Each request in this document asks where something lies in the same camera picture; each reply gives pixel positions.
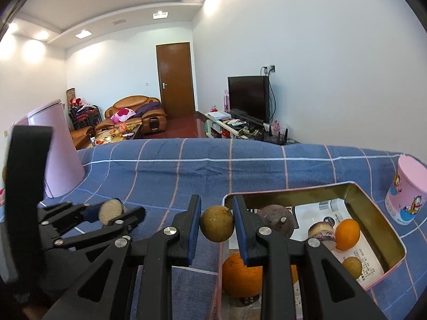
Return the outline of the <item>brown kiwi fruit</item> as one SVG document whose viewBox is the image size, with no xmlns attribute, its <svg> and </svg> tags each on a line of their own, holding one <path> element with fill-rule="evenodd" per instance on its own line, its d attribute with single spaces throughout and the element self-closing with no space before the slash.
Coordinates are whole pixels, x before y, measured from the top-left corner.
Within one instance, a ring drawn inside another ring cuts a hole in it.
<svg viewBox="0 0 427 320">
<path fill-rule="evenodd" d="M 235 229 L 234 216 L 227 207 L 220 205 L 209 207 L 200 218 L 200 229 L 212 242 L 227 241 Z"/>
</svg>

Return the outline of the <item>small kiwi in tin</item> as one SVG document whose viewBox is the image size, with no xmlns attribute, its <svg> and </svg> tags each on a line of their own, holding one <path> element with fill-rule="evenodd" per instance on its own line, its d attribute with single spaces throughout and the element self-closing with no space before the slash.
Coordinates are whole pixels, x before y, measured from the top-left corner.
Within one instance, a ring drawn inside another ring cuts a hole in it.
<svg viewBox="0 0 427 320">
<path fill-rule="evenodd" d="M 354 279 L 358 279 L 363 273 L 363 265 L 357 257 L 347 257 L 342 266 L 351 274 Z"/>
</svg>

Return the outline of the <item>cut yam piece in tin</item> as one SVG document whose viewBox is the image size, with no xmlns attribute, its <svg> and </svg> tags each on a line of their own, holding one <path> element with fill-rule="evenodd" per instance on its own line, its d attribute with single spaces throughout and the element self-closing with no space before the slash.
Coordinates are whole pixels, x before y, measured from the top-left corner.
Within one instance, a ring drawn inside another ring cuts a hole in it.
<svg viewBox="0 0 427 320">
<path fill-rule="evenodd" d="M 317 222 L 311 225 L 308 229 L 308 237 L 318 239 L 330 251 L 337 246 L 334 228 L 328 222 Z"/>
</svg>

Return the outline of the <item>orange fruit back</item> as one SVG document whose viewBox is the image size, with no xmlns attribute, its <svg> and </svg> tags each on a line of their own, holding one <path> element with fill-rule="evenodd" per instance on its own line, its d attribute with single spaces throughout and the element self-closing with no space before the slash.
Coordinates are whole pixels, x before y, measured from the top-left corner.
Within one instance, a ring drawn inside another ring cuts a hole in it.
<svg viewBox="0 0 427 320">
<path fill-rule="evenodd" d="M 357 221 L 345 219 L 338 224 L 335 230 L 337 249 L 347 251 L 354 247 L 361 236 L 361 229 Z"/>
</svg>

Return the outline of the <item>orange fruit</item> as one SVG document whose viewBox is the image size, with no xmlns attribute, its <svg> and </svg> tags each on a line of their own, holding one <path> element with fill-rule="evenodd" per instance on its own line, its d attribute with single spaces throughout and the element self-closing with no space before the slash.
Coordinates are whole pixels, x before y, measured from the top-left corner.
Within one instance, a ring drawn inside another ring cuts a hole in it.
<svg viewBox="0 0 427 320">
<path fill-rule="evenodd" d="M 361 229 L 357 221 L 345 219 L 338 224 L 335 230 L 337 249 L 347 251 L 354 247 L 361 236 Z"/>
<path fill-rule="evenodd" d="M 222 289 L 233 298 L 259 295 L 263 284 L 263 268 L 247 267 L 239 254 L 230 255 L 222 265 Z"/>
</svg>

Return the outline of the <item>pink metal tin box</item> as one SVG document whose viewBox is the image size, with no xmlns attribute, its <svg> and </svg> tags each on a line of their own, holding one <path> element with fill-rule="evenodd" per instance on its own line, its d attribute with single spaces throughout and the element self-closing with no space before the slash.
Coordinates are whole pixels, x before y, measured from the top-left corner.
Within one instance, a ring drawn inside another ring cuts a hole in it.
<svg viewBox="0 0 427 320">
<path fill-rule="evenodd" d="M 300 189 L 244 192 L 249 211 L 271 206 L 269 222 L 276 229 L 293 216 L 291 239 L 322 242 L 342 263 L 358 273 L 358 283 L 369 290 L 403 262 L 407 250 L 382 211 L 354 182 Z"/>
</svg>

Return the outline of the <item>blue plaid tablecloth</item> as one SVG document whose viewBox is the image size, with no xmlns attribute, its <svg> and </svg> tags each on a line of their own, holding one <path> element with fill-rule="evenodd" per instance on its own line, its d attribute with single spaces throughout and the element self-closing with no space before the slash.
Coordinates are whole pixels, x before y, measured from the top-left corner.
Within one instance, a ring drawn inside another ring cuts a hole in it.
<svg viewBox="0 0 427 320">
<path fill-rule="evenodd" d="M 147 217 L 132 231 L 136 241 L 170 225 L 193 194 L 201 197 L 204 211 L 232 192 L 353 181 L 388 217 L 407 248 L 404 262 L 368 292 L 388 319 L 404 319 L 426 289 L 426 207 L 407 226 L 386 212 L 384 198 L 401 154 L 235 139 L 132 140 L 78 151 L 83 181 L 64 196 L 46 197 L 38 207 L 119 198 L 128 209 L 146 209 Z M 200 233 L 191 267 L 172 269 L 173 319 L 216 319 L 218 257 L 219 244 Z"/>
</svg>

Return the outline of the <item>large purple round fruit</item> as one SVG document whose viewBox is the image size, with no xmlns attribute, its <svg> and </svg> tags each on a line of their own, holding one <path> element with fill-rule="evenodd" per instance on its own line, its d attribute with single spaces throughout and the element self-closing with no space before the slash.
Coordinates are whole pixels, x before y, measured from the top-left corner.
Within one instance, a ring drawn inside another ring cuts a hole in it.
<svg viewBox="0 0 427 320">
<path fill-rule="evenodd" d="M 264 224 L 270 229 L 283 235 L 285 238 L 291 238 L 295 230 L 295 220 L 290 210 L 282 205 L 268 205 L 258 210 Z"/>
</svg>

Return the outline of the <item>orange fruit front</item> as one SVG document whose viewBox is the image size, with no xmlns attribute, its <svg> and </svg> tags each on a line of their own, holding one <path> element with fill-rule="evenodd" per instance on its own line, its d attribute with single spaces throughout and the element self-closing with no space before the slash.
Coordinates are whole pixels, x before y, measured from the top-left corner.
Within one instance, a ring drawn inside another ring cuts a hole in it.
<svg viewBox="0 0 427 320">
<path fill-rule="evenodd" d="M 259 295 L 263 284 L 263 268 L 247 267 L 239 254 L 230 255 L 222 265 L 222 289 L 233 298 Z"/>
</svg>

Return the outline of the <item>coffee table with items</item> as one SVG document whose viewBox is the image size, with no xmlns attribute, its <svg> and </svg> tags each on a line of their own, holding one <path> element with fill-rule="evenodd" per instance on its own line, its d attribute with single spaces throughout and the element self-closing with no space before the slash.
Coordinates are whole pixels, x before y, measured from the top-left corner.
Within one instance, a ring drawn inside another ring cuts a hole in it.
<svg viewBox="0 0 427 320">
<path fill-rule="evenodd" d="M 122 123 L 118 127 L 99 131 L 89 140 L 85 148 L 139 139 L 142 137 L 141 126 L 142 123 L 129 123 L 126 125 Z"/>
</svg>

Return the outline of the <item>brown leather sofa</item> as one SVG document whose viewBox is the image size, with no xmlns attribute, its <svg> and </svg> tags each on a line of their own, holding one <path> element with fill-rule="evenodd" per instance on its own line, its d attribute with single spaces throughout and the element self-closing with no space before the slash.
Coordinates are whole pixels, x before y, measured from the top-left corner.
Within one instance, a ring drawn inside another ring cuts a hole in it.
<svg viewBox="0 0 427 320">
<path fill-rule="evenodd" d="M 104 112 L 105 119 L 95 127 L 96 132 L 114 128 L 118 123 L 142 123 L 144 134 L 167 130 L 167 115 L 161 101 L 144 95 L 123 98 Z"/>
</svg>

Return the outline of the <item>pink cartoon cup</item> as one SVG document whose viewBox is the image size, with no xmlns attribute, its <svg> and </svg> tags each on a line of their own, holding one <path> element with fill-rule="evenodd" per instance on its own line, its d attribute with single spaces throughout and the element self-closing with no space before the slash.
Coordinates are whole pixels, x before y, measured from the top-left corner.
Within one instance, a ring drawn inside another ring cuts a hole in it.
<svg viewBox="0 0 427 320">
<path fill-rule="evenodd" d="M 426 203 L 426 166 L 408 155 L 400 155 L 385 197 L 385 207 L 400 225 L 410 224 Z"/>
</svg>

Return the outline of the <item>white tv stand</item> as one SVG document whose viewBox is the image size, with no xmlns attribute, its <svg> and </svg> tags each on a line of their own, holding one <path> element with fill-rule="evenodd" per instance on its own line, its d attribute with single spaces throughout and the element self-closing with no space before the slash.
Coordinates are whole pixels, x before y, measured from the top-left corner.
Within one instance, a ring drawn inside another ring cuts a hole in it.
<svg viewBox="0 0 427 320">
<path fill-rule="evenodd" d="M 263 125 L 255 125 L 239 118 L 232 118 L 228 113 L 214 111 L 204 113 L 205 135 L 217 139 L 265 140 Z"/>
</svg>

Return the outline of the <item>brown wooden door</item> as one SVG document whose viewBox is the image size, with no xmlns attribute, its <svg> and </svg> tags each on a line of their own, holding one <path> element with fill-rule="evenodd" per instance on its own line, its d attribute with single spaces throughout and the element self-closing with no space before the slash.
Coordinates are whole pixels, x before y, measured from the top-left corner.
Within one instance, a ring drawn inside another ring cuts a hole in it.
<svg viewBox="0 0 427 320">
<path fill-rule="evenodd" d="M 195 113 L 190 43 L 157 45 L 161 102 L 168 120 Z"/>
</svg>

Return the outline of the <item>black television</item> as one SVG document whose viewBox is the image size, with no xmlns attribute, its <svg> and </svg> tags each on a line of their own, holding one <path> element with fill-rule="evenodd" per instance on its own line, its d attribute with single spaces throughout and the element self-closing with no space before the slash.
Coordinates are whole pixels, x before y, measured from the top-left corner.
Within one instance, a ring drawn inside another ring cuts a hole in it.
<svg viewBox="0 0 427 320">
<path fill-rule="evenodd" d="M 267 76 L 228 77 L 230 111 L 240 112 L 263 123 L 270 118 Z"/>
</svg>

